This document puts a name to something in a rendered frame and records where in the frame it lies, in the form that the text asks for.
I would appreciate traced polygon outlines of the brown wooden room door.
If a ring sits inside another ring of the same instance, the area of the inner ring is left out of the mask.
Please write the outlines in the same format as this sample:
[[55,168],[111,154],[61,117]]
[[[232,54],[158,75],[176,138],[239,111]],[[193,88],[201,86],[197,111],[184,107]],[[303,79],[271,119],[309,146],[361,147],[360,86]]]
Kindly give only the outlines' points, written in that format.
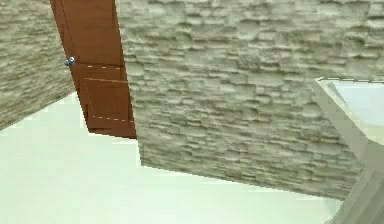
[[137,137],[115,0],[50,0],[90,133]]

